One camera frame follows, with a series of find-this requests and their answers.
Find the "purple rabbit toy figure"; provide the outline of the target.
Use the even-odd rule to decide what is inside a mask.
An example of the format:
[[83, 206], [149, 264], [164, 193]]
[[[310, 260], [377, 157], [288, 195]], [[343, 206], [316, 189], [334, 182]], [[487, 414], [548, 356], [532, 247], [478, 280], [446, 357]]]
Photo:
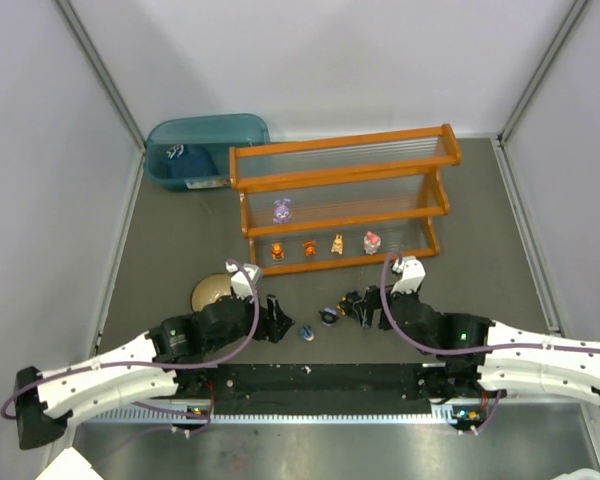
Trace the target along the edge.
[[281, 198], [274, 201], [273, 222], [275, 224], [286, 224], [291, 220], [290, 204], [291, 200], [289, 198]]

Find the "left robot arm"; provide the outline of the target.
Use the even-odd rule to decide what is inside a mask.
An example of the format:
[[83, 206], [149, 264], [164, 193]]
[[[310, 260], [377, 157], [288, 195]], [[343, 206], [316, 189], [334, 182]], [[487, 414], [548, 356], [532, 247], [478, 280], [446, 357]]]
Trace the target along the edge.
[[293, 326], [278, 299], [222, 296], [202, 310], [170, 317], [126, 344], [81, 363], [16, 374], [14, 409], [18, 445], [32, 450], [61, 438], [68, 427], [103, 412], [156, 397], [172, 397], [214, 367], [207, 355], [250, 340], [279, 342]]

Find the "blue small toy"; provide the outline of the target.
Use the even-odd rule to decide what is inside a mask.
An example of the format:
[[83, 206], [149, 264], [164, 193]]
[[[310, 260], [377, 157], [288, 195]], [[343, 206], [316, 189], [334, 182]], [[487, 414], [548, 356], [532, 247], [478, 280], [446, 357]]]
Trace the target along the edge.
[[308, 341], [308, 342], [311, 342], [311, 341], [313, 341], [313, 340], [314, 340], [314, 338], [315, 338], [314, 331], [313, 331], [313, 329], [312, 329], [312, 328], [311, 328], [309, 325], [303, 325], [303, 326], [300, 328], [300, 334], [301, 334], [301, 337], [302, 337], [302, 338], [303, 338], [305, 341]]

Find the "pink rabbit toy figure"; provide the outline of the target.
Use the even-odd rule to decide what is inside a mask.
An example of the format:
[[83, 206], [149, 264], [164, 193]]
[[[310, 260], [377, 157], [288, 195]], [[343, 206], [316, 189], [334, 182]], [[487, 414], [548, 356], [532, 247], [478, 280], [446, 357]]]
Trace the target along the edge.
[[382, 239], [372, 231], [367, 231], [363, 237], [364, 252], [367, 255], [375, 255], [381, 247]]

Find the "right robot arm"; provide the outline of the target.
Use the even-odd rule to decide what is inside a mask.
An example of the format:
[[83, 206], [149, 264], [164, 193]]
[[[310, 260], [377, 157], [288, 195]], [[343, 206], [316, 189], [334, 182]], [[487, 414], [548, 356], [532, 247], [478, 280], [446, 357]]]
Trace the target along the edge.
[[546, 393], [600, 406], [600, 341], [575, 340], [512, 327], [467, 313], [438, 312], [415, 291], [371, 286], [345, 294], [340, 311], [362, 326], [375, 316], [447, 375], [487, 393]]

